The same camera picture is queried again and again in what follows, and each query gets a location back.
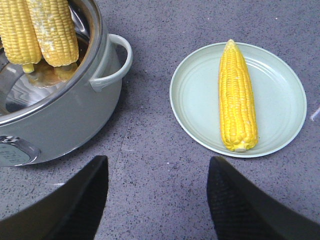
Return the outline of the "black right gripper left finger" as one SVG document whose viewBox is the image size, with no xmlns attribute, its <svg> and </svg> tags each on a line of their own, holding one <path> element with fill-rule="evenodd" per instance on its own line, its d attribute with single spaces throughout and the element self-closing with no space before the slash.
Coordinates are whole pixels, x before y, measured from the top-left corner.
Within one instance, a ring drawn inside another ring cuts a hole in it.
<svg viewBox="0 0 320 240">
<path fill-rule="evenodd" d="M 0 222 L 2 240 L 93 240 L 106 205 L 108 158 L 95 156 L 63 186 Z"/>
</svg>

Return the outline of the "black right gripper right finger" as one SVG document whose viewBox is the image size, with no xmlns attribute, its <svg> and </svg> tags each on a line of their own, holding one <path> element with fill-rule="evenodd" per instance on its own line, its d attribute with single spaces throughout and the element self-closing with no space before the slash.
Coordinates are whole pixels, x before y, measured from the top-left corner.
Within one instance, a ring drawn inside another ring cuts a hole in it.
<svg viewBox="0 0 320 240">
<path fill-rule="evenodd" d="M 207 201 L 220 240 L 318 240 L 319 224 L 274 200 L 223 157 L 210 159 Z"/>
</svg>

